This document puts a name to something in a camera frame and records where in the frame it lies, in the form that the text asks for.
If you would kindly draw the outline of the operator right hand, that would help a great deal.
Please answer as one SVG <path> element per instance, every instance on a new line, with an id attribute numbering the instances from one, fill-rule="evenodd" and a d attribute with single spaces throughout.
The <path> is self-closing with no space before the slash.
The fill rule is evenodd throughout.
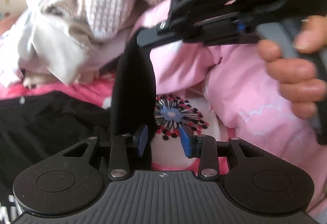
<path id="1" fill-rule="evenodd" d="M 310 16 L 295 39 L 295 49 L 311 54 L 326 47 L 326 17 Z M 326 82 L 318 79 L 311 62 L 299 58 L 282 58 L 280 46 L 272 40 L 258 43 L 258 54 L 265 61 L 266 71 L 279 84 L 282 97 L 291 102 L 291 110 L 300 119 L 317 114 L 317 102 L 326 97 Z"/>

